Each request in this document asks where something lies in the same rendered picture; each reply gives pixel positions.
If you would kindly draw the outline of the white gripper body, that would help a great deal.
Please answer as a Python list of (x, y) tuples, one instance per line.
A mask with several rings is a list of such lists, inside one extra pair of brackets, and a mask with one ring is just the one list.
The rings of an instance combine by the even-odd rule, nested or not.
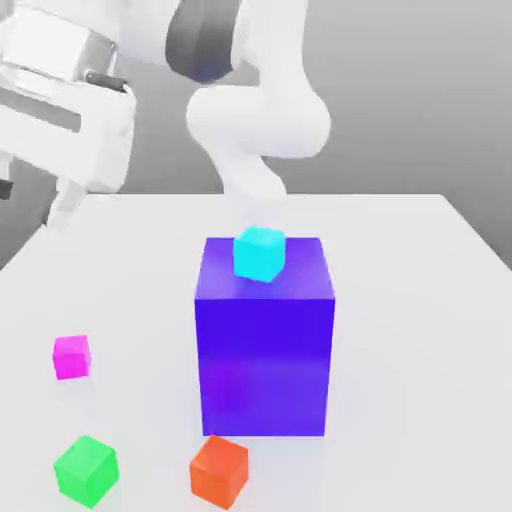
[(0, 74), (0, 150), (91, 192), (115, 193), (130, 162), (136, 98), (26, 71)]

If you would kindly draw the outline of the small magenta cube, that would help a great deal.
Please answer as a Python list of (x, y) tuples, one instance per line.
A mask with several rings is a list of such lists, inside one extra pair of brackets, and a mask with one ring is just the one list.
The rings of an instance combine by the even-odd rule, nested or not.
[(52, 359), (58, 380), (88, 377), (91, 353), (87, 336), (75, 335), (56, 338)]

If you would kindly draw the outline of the small cyan cube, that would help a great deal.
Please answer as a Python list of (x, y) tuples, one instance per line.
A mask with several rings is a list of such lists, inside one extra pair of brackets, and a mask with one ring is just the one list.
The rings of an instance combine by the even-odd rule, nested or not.
[(270, 283), (284, 268), (286, 236), (279, 230), (251, 226), (233, 240), (234, 274)]

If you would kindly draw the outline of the small green cube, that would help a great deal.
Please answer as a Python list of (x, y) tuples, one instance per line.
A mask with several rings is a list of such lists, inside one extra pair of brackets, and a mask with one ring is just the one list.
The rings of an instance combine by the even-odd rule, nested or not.
[(59, 491), (92, 509), (119, 480), (114, 448), (88, 435), (79, 437), (53, 464)]

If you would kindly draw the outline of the small orange cube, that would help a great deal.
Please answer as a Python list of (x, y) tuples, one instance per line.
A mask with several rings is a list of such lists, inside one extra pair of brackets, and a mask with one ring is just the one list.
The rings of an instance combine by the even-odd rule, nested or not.
[(249, 478), (246, 447), (211, 435), (189, 464), (193, 495), (228, 510)]

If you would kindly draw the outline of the large purple box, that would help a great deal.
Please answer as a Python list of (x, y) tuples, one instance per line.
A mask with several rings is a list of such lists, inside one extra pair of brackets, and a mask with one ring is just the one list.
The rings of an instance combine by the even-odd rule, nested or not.
[(235, 276), (232, 239), (207, 239), (195, 294), (204, 434), (322, 436), (334, 316), (319, 239), (288, 239), (270, 283)]

